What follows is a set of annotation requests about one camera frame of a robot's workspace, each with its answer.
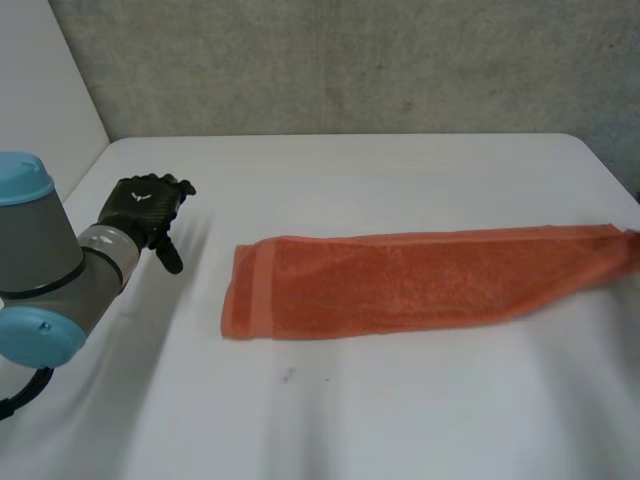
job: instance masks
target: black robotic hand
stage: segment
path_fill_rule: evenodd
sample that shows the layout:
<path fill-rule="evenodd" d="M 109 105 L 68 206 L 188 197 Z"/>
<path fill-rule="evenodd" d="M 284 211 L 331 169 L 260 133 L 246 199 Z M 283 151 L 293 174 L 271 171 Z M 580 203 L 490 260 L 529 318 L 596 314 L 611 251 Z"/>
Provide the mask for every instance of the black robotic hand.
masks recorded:
<path fill-rule="evenodd" d="M 168 232 L 180 205 L 195 194 L 190 182 L 178 182 L 172 175 L 123 178 L 102 207 L 98 223 L 123 231 L 139 250 L 155 250 L 167 271 L 177 274 L 182 271 L 182 260 Z"/>

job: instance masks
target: concrete wall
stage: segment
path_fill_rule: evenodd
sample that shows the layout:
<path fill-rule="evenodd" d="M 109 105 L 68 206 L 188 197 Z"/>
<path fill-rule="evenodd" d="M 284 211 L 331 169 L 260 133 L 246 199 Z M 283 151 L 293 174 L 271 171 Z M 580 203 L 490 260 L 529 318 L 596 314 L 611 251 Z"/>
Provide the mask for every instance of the concrete wall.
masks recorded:
<path fill-rule="evenodd" d="M 566 132 L 640 190 L 638 0 L 50 0 L 113 140 Z"/>
<path fill-rule="evenodd" d="M 47 0 L 0 0 L 0 150 L 42 158 L 64 199 L 108 143 Z"/>

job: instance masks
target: gray wall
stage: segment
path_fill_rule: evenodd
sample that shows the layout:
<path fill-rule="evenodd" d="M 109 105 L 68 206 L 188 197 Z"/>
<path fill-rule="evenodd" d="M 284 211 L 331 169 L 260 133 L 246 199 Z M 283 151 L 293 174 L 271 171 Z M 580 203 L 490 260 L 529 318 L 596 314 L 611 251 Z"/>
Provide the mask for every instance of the gray wall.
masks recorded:
<path fill-rule="evenodd" d="M 110 137 L 566 132 L 640 190 L 640 0 L 50 0 Z"/>

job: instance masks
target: blue joint cap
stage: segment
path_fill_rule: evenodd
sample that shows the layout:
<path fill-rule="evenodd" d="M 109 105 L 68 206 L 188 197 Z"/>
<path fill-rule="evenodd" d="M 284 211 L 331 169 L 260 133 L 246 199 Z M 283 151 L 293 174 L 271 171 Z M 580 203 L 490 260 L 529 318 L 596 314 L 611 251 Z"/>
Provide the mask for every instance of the blue joint cap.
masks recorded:
<path fill-rule="evenodd" d="M 25 152 L 0 152 L 0 207 L 32 202 L 53 189 L 53 179 L 38 157 Z"/>
<path fill-rule="evenodd" d="M 87 340 L 78 325 L 58 313 L 35 307 L 0 310 L 0 355 L 29 368 L 57 368 Z"/>

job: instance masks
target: towel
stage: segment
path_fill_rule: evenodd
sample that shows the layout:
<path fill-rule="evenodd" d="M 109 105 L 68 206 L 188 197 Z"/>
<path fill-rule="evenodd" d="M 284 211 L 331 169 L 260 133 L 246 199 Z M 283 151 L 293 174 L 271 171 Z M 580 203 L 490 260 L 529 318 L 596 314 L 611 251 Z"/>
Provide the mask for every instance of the towel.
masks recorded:
<path fill-rule="evenodd" d="M 503 322 L 640 270 L 612 225 L 354 238 L 277 237 L 235 251 L 233 339 L 329 339 Z"/>

